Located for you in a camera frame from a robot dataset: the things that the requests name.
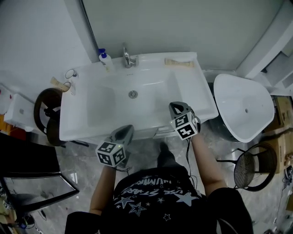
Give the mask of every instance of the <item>black chair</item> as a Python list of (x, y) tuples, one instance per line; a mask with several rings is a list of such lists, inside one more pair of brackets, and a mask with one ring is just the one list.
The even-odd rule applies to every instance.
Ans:
[[(5, 146), (1, 149), (0, 183), (18, 218), (79, 193), (79, 190), (60, 172), (54, 147), (22, 141), (1, 133), (0, 142), (1, 145)], [(71, 187), (72, 191), (45, 201), (23, 205), (11, 194), (5, 181), (5, 178), (36, 179), (47, 177), (60, 177), (65, 185)]]
[[(253, 154), (256, 148), (259, 148), (259, 153)], [(259, 143), (247, 151), (237, 149), (243, 152), (237, 160), (217, 160), (217, 162), (230, 162), (235, 164), (234, 180), (235, 188), (242, 188), (247, 191), (259, 191), (265, 188), (273, 179), (277, 169), (277, 155), (271, 145), (267, 143)], [(259, 170), (255, 171), (255, 159), (258, 158)], [(267, 178), (259, 185), (248, 186), (255, 175), (255, 173), (267, 173)]]

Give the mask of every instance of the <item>sink basin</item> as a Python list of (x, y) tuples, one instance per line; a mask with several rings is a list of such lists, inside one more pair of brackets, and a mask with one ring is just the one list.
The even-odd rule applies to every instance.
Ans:
[[(193, 60), (194, 68), (165, 66), (164, 59)], [(60, 139), (74, 140), (107, 135), (132, 124), (139, 131), (169, 126), (169, 103), (183, 101), (202, 122), (218, 115), (216, 104), (197, 62), (196, 53), (139, 55), (139, 65), (126, 69), (122, 58), (113, 59), (115, 72), (98, 62), (76, 68), (76, 94), (64, 93)]]
[(253, 140), (274, 118), (269, 92), (253, 80), (220, 74), (214, 82), (214, 94), (222, 120), (240, 142)]

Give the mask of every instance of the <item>shoe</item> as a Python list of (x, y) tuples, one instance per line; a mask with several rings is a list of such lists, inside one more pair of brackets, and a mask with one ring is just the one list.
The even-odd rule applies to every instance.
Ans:
[(169, 151), (169, 147), (165, 142), (160, 142), (160, 151)]

